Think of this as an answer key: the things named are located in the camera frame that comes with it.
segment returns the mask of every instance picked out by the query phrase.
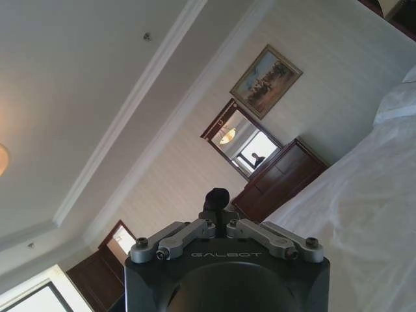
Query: crown molding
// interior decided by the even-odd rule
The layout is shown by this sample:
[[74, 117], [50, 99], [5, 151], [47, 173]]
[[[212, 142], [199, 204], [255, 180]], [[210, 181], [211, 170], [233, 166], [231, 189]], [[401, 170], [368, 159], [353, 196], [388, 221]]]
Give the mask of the crown molding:
[[[13, 270], [0, 276], [0, 294], [5, 293], [11, 288], [27, 281], [29, 278], [41, 273], [44, 270], [49, 269], [53, 265], [60, 265], [62, 261], [66, 259], [71, 259], [73, 254], [80, 252], [81, 250], [91, 251], [86, 245], [85, 241], [82, 238], [76, 238], [70, 240], [69, 242], [64, 243], [59, 246], [57, 249], [54, 249], [24, 265], [21, 265]], [[80, 259], [74, 259], [70, 265], [76, 265], [76, 262]]]
[[201, 74], [189, 88], [180, 104], [171, 113], [167, 121], [158, 131], [136, 163], [124, 177], [118, 188], [112, 194], [105, 206], [100, 210], [93, 222], [83, 234], [87, 244], [92, 244], [100, 231], [111, 220], [124, 198], [130, 190], [140, 181], [154, 159], [160, 154], [165, 145], [179, 129], [185, 118], [199, 102], [205, 91], [220, 75], [226, 64], [242, 46], [252, 31], [260, 24], [264, 16], [270, 10], [274, 0], [257, 0], [246, 11], [236, 27], [220, 46], [214, 57], [203, 69]]
[[78, 197], [91, 180], [94, 172], [109, 152], [111, 146], [122, 132], [123, 128], [135, 112], [136, 108], [139, 106], [140, 102], [143, 100], [144, 96], [148, 93], [156, 78], [162, 72], [162, 69], [165, 67], [169, 58], [172, 56], [183, 37], [194, 23], [206, 2], [207, 0], [189, 0], [186, 3], [161, 45], [156, 50], [156, 53], [146, 66], [146, 69], [140, 76], [133, 90], [122, 105], [115, 119], [113, 119], [110, 127], [107, 129], [103, 138], [97, 145], [97, 148], [89, 158], [81, 174], [75, 180], [75, 183], [72, 185], [69, 193], [66, 195], [64, 201], [58, 208], [58, 211], [55, 213], [53, 222], [58, 227], [71, 211]]
[[56, 228], [57, 225], [51, 220], [48, 220], [3, 236], [0, 238], [0, 252], [23, 242], [27, 242], [34, 237], [52, 231]]

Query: logo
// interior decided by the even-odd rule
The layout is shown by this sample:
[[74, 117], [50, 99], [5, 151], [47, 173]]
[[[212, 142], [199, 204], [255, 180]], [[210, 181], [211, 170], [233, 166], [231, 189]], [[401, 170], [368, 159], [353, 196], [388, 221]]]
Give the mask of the logo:
[[212, 258], [247, 258], [247, 257], [259, 257], [262, 253], [261, 252], [226, 252], [226, 253], [212, 253], [212, 252], [193, 252], [191, 253], [191, 257], [194, 258], [205, 258], [205, 257], [212, 257]]

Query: picture frame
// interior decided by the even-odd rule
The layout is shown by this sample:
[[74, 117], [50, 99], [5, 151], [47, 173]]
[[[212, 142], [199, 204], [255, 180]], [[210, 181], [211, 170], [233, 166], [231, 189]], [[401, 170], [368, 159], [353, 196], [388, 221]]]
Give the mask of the picture frame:
[[230, 93], [261, 120], [302, 74], [268, 44]]

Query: lampshade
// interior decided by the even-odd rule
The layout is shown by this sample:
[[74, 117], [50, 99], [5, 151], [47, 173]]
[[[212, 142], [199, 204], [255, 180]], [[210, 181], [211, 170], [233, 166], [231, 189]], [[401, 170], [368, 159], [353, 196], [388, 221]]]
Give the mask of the lampshade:
[[6, 170], [8, 165], [8, 151], [4, 145], [0, 144], [0, 176]]
[[229, 142], [231, 142], [231, 140], [234, 139], [235, 137], [235, 133], [236, 130], [235, 128], [231, 129], [230, 131], [228, 131], [221, 139], [220, 144], [227, 144]]
[[378, 0], [380, 4], [383, 16], [386, 18], [389, 13], [401, 2], [401, 0]]

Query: white ceiling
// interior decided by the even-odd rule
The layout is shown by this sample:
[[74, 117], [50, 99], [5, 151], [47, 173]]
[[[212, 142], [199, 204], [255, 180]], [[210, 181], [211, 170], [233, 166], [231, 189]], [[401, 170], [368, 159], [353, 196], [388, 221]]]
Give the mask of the white ceiling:
[[[40, 256], [56, 257], [68, 242], [82, 240], [253, 1], [0, 4], [0, 142], [12, 156], [0, 177], [0, 275]], [[190, 3], [203, 9], [183, 39], [176, 38], [179, 45], [161, 73], [63, 222], [55, 225], [59, 207], [163, 50], [175, 20], [190, 15]], [[146, 31], [153, 41], [142, 40]], [[30, 250], [32, 241], [36, 248]]]
[[184, 4], [0, 3], [0, 237], [56, 213]]

